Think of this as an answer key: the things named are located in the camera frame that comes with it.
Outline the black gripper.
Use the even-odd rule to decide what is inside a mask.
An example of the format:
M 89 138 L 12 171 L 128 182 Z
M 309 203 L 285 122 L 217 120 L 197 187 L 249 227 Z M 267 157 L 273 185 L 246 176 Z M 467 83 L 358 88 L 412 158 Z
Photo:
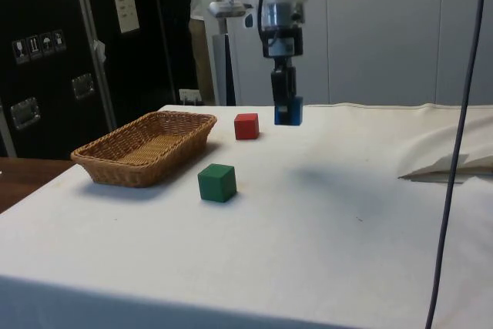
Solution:
M 274 59 L 271 72 L 276 124 L 294 124 L 296 69 L 291 57 L 303 55 L 302 28 L 266 29 L 261 32 L 263 57 Z

